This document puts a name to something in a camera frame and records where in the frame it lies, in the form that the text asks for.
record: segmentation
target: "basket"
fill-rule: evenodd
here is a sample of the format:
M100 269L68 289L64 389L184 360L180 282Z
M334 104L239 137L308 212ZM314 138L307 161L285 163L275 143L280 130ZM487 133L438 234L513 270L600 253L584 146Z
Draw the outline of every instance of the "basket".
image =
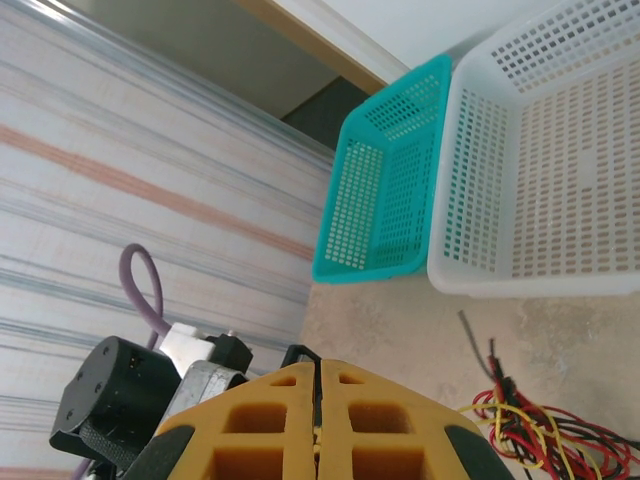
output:
M476 297L640 289L640 2L564 1L456 69L428 273Z
M315 281L426 271L450 77L451 59L436 57L345 120L313 260Z

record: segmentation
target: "wallpaper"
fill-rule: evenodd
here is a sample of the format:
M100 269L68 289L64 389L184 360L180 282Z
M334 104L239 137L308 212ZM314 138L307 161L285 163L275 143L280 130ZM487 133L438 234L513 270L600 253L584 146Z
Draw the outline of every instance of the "wallpaper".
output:
M65 478L62 389L105 336L146 340L118 281L128 243L154 257L167 320L234 329L253 374L302 327L331 153L96 31L0 2L0 479Z

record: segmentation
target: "wall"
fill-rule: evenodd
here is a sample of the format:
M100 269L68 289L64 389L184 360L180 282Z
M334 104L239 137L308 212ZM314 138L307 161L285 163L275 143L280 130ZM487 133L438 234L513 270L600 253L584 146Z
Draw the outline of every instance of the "wall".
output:
M302 326L331 160L28 3L45 15L0 4L0 479L68 475L77 459L47 443L63 387L103 337L145 341L118 281L130 242L156 259L168 320L233 328L254 373L277 368Z
M233 0L69 0L277 118L337 78Z

